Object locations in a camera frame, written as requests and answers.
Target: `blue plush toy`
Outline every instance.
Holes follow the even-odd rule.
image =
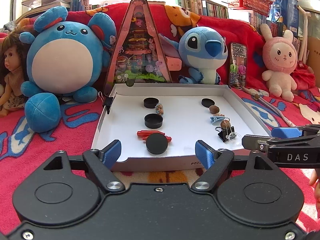
[[[68,11],[57,6],[43,13],[34,23],[40,34],[20,35],[20,41],[31,44],[27,55],[29,81],[21,86],[29,97],[25,115],[29,127],[35,132],[55,128],[60,121],[60,106],[55,95],[73,97],[80,103],[91,102],[97,90],[91,87],[98,79],[102,67],[108,67],[110,48],[116,36],[112,19],[97,13],[88,25],[66,22]]]
[[[219,84],[216,70],[228,57],[225,39],[212,28],[196,27],[187,31],[180,42],[171,41],[159,35],[164,53],[180,58],[189,66],[190,78],[180,76],[184,84]]]

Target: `red plastic basket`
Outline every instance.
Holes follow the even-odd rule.
[[[254,10],[264,16],[269,16],[272,1],[270,0],[228,0],[228,7],[238,10]]]

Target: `metal screw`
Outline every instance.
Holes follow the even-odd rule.
[[[156,192],[163,192],[163,191],[164,191],[164,189],[163,189],[163,188],[161,188],[161,187],[156,187],[156,188],[155,188],[155,191],[156,191]]]
[[[208,189],[210,187],[210,184],[205,181],[199,181],[195,183],[195,188],[199,190]]]
[[[22,233],[22,237],[25,240],[32,240],[33,239],[33,234],[30,233],[29,231],[25,231]]]
[[[108,189],[120,189],[122,184],[119,181],[112,181],[107,184]]]
[[[288,232],[288,233],[285,235],[284,239],[285,239],[285,240],[293,240],[295,237],[296,237],[296,234],[295,234],[294,232]]]

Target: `white cardboard box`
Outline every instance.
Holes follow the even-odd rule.
[[[271,132],[252,110],[226,85],[146,84],[133,87],[116,84],[110,94],[114,97],[110,113],[101,114],[92,148],[103,149],[115,139],[121,141],[122,152],[113,171],[174,171],[202,168],[196,158],[195,144],[203,140],[214,149],[227,148],[235,154],[246,155],[247,150],[224,143],[211,124],[212,114],[201,105],[203,98],[211,98],[220,113],[230,118],[231,126],[241,136],[246,134],[270,136]],[[158,98],[164,108],[163,125],[159,131],[172,137],[161,155],[148,152],[145,141],[137,131],[151,130],[144,125],[144,116],[155,113],[143,106],[147,97]]]

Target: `marill plush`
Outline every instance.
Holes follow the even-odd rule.
[[[29,81],[21,86],[28,97],[25,115],[35,132],[55,128],[60,121],[56,95],[73,97],[80,103],[96,99],[93,83],[102,67],[108,67],[110,37],[116,36],[113,20],[104,13],[95,14],[88,25],[66,22],[68,12],[57,6],[43,13],[34,23],[40,34],[35,38],[22,33],[20,40],[32,44],[27,55]]]

